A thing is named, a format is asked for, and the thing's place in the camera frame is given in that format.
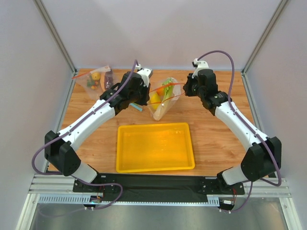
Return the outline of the fake green celery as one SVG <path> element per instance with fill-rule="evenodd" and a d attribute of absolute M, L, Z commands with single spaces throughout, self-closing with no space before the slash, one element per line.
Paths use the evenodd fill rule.
<path fill-rule="evenodd" d="M 176 99 L 180 93 L 180 84 L 175 78 L 167 78 L 161 83 L 159 88 L 164 88 L 164 94 L 159 95 L 161 100 L 162 107 L 167 107 L 171 100 Z"/>

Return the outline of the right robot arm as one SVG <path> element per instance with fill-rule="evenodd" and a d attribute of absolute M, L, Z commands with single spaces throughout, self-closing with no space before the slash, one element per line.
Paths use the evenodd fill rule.
<path fill-rule="evenodd" d="M 219 173 L 218 176 L 224 184 L 255 182 L 274 172 L 281 178 L 281 141 L 258 130 L 239 111 L 227 93 L 218 90 L 213 70 L 202 69 L 197 75 L 190 73 L 183 89 L 186 96 L 199 97 L 203 107 L 227 125 L 246 151 L 238 166 Z"/>

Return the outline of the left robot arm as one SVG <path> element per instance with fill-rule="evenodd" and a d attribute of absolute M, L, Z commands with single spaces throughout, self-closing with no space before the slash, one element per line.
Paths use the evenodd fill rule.
<path fill-rule="evenodd" d="M 149 101 L 151 69 L 128 71 L 121 82 L 106 90 L 96 103 L 74 123 L 58 133 L 45 135 L 45 158 L 64 176 L 92 183 L 98 173 L 81 161 L 76 151 L 104 122 L 125 110 L 130 103 L 146 105 Z"/>

